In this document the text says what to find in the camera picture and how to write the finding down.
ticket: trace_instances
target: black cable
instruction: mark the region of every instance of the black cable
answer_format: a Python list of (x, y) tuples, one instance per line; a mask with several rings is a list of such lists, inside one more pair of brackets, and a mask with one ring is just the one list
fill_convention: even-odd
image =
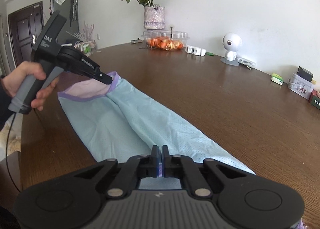
[(11, 174), (10, 174), (10, 170), (9, 170), (9, 166), (8, 166), (8, 144), (9, 144), (9, 136), (10, 136), (10, 132), (11, 132), (11, 129), (12, 129), (12, 125), (13, 125), (14, 119), (16, 118), (16, 115), (17, 115), (17, 113), (15, 113), (15, 114), (13, 115), (13, 119), (12, 119), (12, 122), (11, 122), (11, 125), (10, 125), (10, 128), (9, 128), (9, 131), (8, 131), (7, 146), (6, 146), (6, 148), (5, 148), (5, 163), (7, 164), (8, 174), (9, 174), (9, 176), (10, 176), (10, 178), (11, 178), (12, 183), (14, 184), (14, 186), (16, 187), (16, 189), (17, 189), (19, 192), (21, 192), (21, 191), (18, 189), (18, 187), (17, 187), (17, 185), (15, 184), (15, 182), (13, 181), (13, 178), (12, 178), (12, 176), (11, 176)]

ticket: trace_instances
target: door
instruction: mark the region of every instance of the door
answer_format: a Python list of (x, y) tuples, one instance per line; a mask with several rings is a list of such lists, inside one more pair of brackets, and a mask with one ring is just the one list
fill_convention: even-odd
[(31, 60), (31, 51), (43, 28), (42, 1), (8, 15), (13, 56), (18, 66)]

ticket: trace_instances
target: black box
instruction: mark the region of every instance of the black box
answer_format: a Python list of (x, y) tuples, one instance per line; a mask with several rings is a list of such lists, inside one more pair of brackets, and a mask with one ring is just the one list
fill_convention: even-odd
[(298, 76), (302, 77), (303, 79), (311, 82), (312, 78), (313, 78), (313, 74), (311, 74), (308, 70), (302, 68), (301, 66), (299, 66), (298, 68)]

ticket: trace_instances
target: purple trim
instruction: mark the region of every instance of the purple trim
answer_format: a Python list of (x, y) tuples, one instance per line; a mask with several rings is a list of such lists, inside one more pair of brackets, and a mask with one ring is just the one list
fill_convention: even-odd
[(64, 91), (60, 91), (58, 92), (58, 97), (62, 97), (62, 98), (66, 98), (66, 99), (69, 99), (69, 100), (72, 100), (72, 101), (79, 101), (79, 102), (84, 102), (84, 101), (90, 101), (90, 100), (94, 100), (94, 99), (97, 99), (97, 98), (100, 98), (100, 97), (105, 97), (105, 95), (111, 91), (113, 91), (118, 82), (119, 82), (119, 75), (117, 72), (111, 72), (111, 73), (108, 73), (109, 76), (115, 76), (113, 78), (113, 81), (109, 87), (109, 90), (105, 93), (105, 94), (100, 94), (100, 95), (96, 95), (96, 96), (92, 96), (92, 97), (88, 97), (88, 98), (80, 98), (80, 97), (77, 97), (77, 96), (73, 96), (73, 95), (69, 95), (67, 94), (66, 92), (68, 92), (72, 86), (74, 86), (74, 84), (72, 86), (70, 86), (69, 88), (67, 88), (66, 90)]

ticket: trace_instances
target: silver screw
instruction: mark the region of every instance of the silver screw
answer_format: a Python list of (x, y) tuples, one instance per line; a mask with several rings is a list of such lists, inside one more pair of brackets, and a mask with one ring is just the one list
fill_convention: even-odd
[(119, 197), (123, 195), (123, 191), (120, 188), (111, 188), (108, 190), (108, 195), (113, 197)]
[(206, 189), (206, 188), (198, 188), (195, 191), (195, 194), (197, 196), (206, 197), (206, 196), (209, 196), (211, 194), (211, 191), (209, 189)]

